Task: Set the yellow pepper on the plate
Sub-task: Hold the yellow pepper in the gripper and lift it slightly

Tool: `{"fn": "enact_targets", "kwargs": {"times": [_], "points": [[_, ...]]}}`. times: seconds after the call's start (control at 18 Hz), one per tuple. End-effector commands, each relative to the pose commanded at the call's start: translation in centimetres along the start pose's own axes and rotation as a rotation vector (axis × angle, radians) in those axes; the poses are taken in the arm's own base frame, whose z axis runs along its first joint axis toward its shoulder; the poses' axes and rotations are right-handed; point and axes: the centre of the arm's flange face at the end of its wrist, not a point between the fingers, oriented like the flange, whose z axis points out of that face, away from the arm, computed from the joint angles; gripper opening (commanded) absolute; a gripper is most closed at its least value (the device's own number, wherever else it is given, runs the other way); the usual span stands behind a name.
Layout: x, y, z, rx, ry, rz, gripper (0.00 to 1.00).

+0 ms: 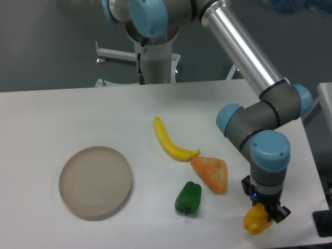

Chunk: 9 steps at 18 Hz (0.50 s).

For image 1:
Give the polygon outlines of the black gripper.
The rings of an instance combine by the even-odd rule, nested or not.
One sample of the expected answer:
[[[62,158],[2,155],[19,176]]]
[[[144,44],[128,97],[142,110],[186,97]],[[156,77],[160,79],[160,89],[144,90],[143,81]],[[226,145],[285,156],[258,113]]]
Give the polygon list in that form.
[[[262,203],[267,212],[267,221],[280,223],[291,211],[281,206],[280,198],[283,190],[283,183],[275,186],[265,186],[256,182],[250,175],[241,180],[244,193],[249,196],[253,205]]]

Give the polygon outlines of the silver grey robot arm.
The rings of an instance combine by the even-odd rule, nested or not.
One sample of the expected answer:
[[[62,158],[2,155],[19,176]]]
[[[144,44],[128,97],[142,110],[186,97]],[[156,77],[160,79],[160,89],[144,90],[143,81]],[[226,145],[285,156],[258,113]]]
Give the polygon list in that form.
[[[169,45],[181,26],[199,20],[214,34],[259,97],[247,108],[226,105],[216,124],[251,165],[249,176],[242,180],[245,194],[253,204],[264,206],[268,221],[284,220],[290,211],[281,206],[280,197],[291,146],[277,128],[309,112],[313,101],[308,89],[288,84],[228,1],[101,1],[101,6],[109,23],[126,24],[135,42],[141,85],[171,82],[171,52],[161,51],[161,46]]]

